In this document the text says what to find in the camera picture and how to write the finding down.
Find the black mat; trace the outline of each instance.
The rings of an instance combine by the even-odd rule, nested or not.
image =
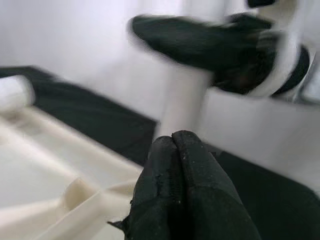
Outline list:
[[[154,121],[33,67],[0,68],[0,78],[12,75],[32,82],[38,108],[143,165]],[[320,240],[320,200],[309,188],[226,152],[217,160],[263,240]]]

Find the white wall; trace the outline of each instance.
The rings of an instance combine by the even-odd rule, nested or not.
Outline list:
[[[234,0],[229,12],[244,9]],[[159,119],[168,65],[130,47],[138,13],[179,14],[183,0],[0,0],[0,65],[38,65]],[[306,34],[320,43],[320,2]],[[211,91],[200,134],[209,142],[320,190],[320,113]]]

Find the white backdrop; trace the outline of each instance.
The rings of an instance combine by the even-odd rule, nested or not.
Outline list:
[[[128,42],[141,13],[183,14],[183,0],[0,0],[0,65],[38,65],[160,119],[168,65]],[[243,11],[233,0],[228,13]],[[320,43],[317,1],[306,34]],[[200,135],[320,191],[320,113],[210,91]]]

